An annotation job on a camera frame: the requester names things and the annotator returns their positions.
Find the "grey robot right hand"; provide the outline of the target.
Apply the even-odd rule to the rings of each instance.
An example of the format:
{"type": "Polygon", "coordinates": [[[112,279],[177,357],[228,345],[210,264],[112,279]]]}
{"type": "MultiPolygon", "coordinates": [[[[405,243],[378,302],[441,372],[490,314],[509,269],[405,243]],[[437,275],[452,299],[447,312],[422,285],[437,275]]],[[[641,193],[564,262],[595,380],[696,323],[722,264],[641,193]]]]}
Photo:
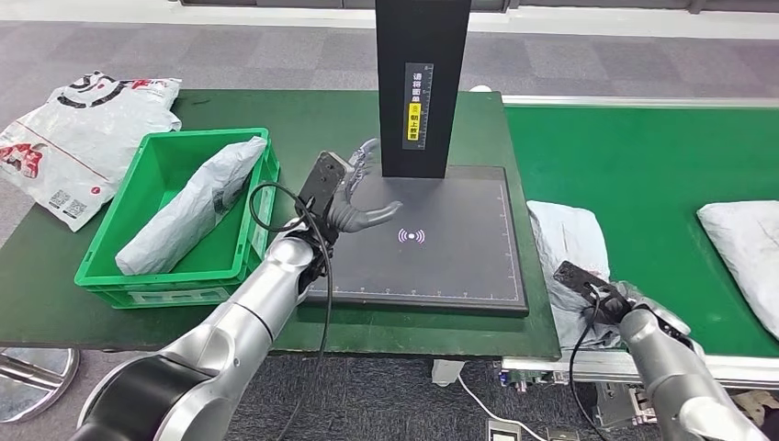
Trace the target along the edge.
{"type": "Polygon", "coordinates": [[[636,302],[622,295],[614,285],[572,262],[563,261],[554,272],[553,278],[593,306],[593,318],[596,322],[618,325],[637,308],[636,302]]]}

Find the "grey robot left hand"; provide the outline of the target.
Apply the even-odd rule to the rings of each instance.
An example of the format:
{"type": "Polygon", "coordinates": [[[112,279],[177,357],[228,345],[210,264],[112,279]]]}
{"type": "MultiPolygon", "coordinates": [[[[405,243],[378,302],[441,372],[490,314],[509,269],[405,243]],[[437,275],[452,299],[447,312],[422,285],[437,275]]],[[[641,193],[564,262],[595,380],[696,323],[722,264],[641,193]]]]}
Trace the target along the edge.
{"type": "Polygon", "coordinates": [[[296,207],[299,219],[312,217],[322,232],[345,233],[361,232],[392,220],[402,207],[399,201],[368,210],[352,204],[352,196],[369,174],[378,147],[377,138],[364,141],[347,160],[337,153],[323,152],[298,194],[302,203],[296,207]]]}

